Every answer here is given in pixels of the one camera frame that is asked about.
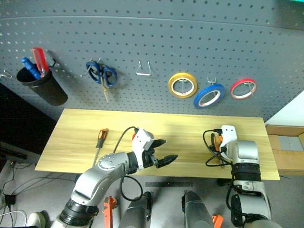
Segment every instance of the white cable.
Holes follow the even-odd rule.
[[[2,214],[2,215],[0,215],[0,217],[1,216],[4,216],[4,215],[8,215],[8,214],[11,214],[11,213],[15,213],[15,212],[19,212],[19,213],[21,213],[23,216],[24,216],[24,227],[26,226],[26,224],[27,224],[27,215],[26,215],[26,213],[25,212],[23,212],[23,211],[21,211],[21,210],[15,210],[15,211],[11,211],[11,212],[8,212],[8,213],[5,213],[5,214]]]

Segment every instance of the orange screwdriver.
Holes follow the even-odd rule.
[[[96,145],[97,151],[95,153],[95,157],[94,157],[94,161],[93,161],[93,166],[92,167],[95,166],[95,163],[96,163],[99,151],[103,147],[103,144],[105,142],[105,138],[106,138],[107,134],[108,134],[108,129],[102,129],[99,132],[99,134],[98,134],[97,145]]]

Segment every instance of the pegboard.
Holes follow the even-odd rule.
[[[58,64],[54,77],[68,101],[53,107],[15,77],[0,81],[52,118],[63,108],[263,117],[266,121],[304,88],[304,4],[292,1],[67,0],[2,1],[1,71],[33,60],[42,47]],[[115,68],[118,82],[107,104],[85,72],[90,58]],[[138,61],[151,76],[138,76]],[[216,78],[226,88],[218,104],[193,106],[197,93],[174,97],[167,88],[178,72],[196,77],[198,91]],[[231,85],[251,77],[253,97],[235,100]]]

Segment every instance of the metal hook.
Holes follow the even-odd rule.
[[[98,59],[97,63],[102,63],[101,58]],[[91,68],[92,68],[92,66],[89,66],[89,68],[86,70],[85,74],[84,75],[80,75],[80,76],[81,77],[82,76],[86,76],[89,73],[89,71],[91,70]]]
[[[142,68],[142,63],[141,63],[140,61],[138,61],[138,63],[139,63],[139,66],[138,66],[138,68],[137,68],[135,74],[136,74],[136,75],[143,75],[143,76],[150,76],[150,75],[151,75],[150,62],[148,61],[148,68],[149,68],[149,73],[148,73],[148,74],[147,74],[147,73],[138,73],[139,69]]]
[[[187,79],[179,79],[179,82],[182,82],[182,84],[181,84],[181,93],[185,94],[185,92],[184,92],[184,82],[188,82],[188,80]]]
[[[252,88],[251,88],[251,82],[244,82],[244,84],[249,86],[250,92],[251,92],[252,96],[254,96],[253,92],[252,92]]]
[[[52,58],[52,60],[53,60],[54,63],[53,63],[52,65],[48,66],[48,67],[50,67],[50,68],[54,67],[55,64],[57,63],[57,61],[56,61],[54,58]]]
[[[212,81],[212,80],[209,80],[209,77],[207,77],[207,81],[208,81],[208,83],[211,83],[213,85],[214,83],[217,82],[217,78],[215,77],[214,81]]]
[[[208,83],[211,83],[211,85],[213,85],[214,83],[217,82],[217,78],[215,77],[214,80],[209,80],[209,77],[207,77],[207,81]]]
[[[4,74],[0,74],[0,77],[7,77],[9,79],[11,79],[13,77],[13,75],[7,70],[7,69],[4,69]]]

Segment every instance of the wooden tabletop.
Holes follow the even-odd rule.
[[[202,133],[222,125],[235,126],[238,139],[256,142],[262,179],[280,179],[262,118],[79,109],[63,111],[35,170],[83,173],[92,166],[101,129],[108,128],[109,132],[99,158],[113,151],[126,128],[136,126],[151,132],[155,139],[168,141],[155,149],[156,158],[179,155],[170,165],[160,169],[149,167],[137,175],[231,178],[230,167],[205,165],[212,154],[202,140]],[[117,152],[131,151],[132,134],[133,131],[125,134]]]

